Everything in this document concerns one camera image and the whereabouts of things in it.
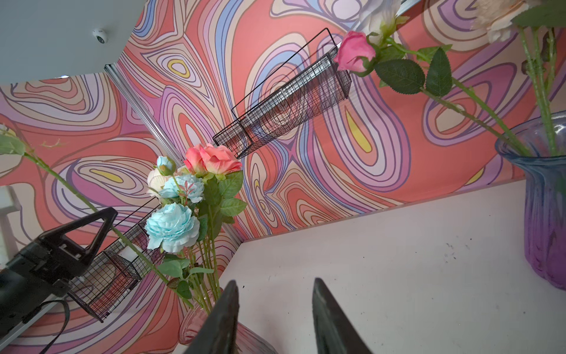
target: purple glass vase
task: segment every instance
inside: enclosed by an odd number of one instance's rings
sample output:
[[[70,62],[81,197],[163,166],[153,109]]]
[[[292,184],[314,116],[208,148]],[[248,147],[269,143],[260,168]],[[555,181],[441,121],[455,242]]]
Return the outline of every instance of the purple glass vase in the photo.
[[[513,128],[533,153],[524,157],[503,141],[495,149],[525,172],[525,257],[552,285],[566,289],[566,111],[552,115],[559,156],[550,157],[540,118]]]
[[[214,297],[209,292],[209,298],[214,305]],[[208,315],[206,311],[194,303],[195,308],[189,310],[181,328],[179,328],[179,343],[190,346],[194,337],[200,331]],[[265,339],[252,332],[248,327],[238,322],[236,329],[237,354],[277,354],[277,351]]]

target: white shelf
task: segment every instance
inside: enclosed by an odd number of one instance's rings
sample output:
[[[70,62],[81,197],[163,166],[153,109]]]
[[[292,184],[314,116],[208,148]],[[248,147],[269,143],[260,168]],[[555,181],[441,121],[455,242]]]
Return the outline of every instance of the white shelf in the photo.
[[[523,255],[524,188],[247,242],[220,283],[237,281],[238,319],[279,354],[316,352],[317,276],[376,354],[566,353],[566,292]]]

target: white ceiling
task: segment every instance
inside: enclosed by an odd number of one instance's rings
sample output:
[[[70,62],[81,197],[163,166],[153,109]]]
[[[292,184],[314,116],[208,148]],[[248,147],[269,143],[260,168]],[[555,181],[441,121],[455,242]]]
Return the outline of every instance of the white ceiling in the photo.
[[[118,61],[145,0],[0,0],[0,84],[101,72]],[[92,31],[102,28],[108,42]]]

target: psychedelic swirl pattern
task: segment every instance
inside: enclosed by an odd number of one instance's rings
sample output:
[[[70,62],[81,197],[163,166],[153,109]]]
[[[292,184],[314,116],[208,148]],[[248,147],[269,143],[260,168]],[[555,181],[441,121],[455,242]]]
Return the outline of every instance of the psychedelic swirl pattern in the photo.
[[[14,130],[67,182],[97,207],[114,207],[117,220],[150,201],[120,224],[129,229],[156,204],[147,190],[147,174],[161,148],[139,117],[104,74],[72,76],[0,86],[0,123]],[[0,155],[0,185],[11,185],[22,205],[8,215],[21,249],[41,232],[90,214],[91,210],[51,175],[20,156]],[[88,245],[100,224],[69,233]],[[115,240],[109,234],[103,248]],[[221,234],[217,239],[223,270],[237,245]],[[171,351],[186,311],[163,283],[147,276],[112,312],[97,322],[74,301],[71,321],[49,353],[114,353]],[[35,354],[58,333],[63,323],[57,305],[2,353]]]
[[[536,116],[527,77],[518,70],[523,54],[517,38],[487,46],[485,31],[470,29],[473,0],[432,3],[409,12],[413,20],[398,39],[410,48],[453,44],[454,74],[507,124]],[[233,120],[232,106],[322,28],[339,41],[364,4],[151,0],[118,65],[183,152],[211,142]],[[311,64],[328,42],[317,38],[237,111]],[[560,57],[561,78],[563,61]],[[553,95],[565,95],[562,83],[556,81]],[[403,96],[378,90],[378,84],[374,74],[353,76],[348,100],[242,160],[246,180],[239,197],[249,207],[232,236],[247,240],[292,231],[522,176],[496,155],[495,138],[479,126],[424,95]],[[460,90],[449,99],[494,124]],[[558,110],[561,100],[555,101]]]

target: pink glass vase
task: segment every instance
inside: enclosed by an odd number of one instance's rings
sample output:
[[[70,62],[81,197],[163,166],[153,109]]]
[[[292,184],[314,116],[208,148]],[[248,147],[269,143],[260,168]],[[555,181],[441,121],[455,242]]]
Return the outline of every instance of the pink glass vase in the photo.
[[[206,311],[198,305],[193,310],[189,310],[179,329],[179,343],[190,346],[207,317]],[[271,344],[239,322],[236,330],[236,346],[238,354],[277,354]]]

